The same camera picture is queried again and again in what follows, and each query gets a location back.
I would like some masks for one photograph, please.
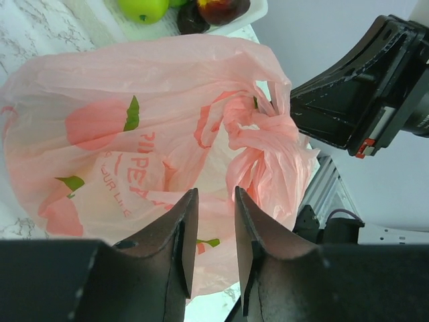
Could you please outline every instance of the plastic bag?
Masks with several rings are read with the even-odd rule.
[[[110,244],[196,186],[192,295],[223,290],[238,281],[234,187],[291,229],[310,179],[290,87],[269,48],[218,36],[34,58],[0,91],[11,185],[47,232]]]

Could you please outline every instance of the green fruit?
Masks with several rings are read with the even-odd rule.
[[[170,7],[177,8],[187,4],[189,0],[170,0]]]
[[[151,24],[167,12],[169,0],[117,0],[122,12],[131,20]]]

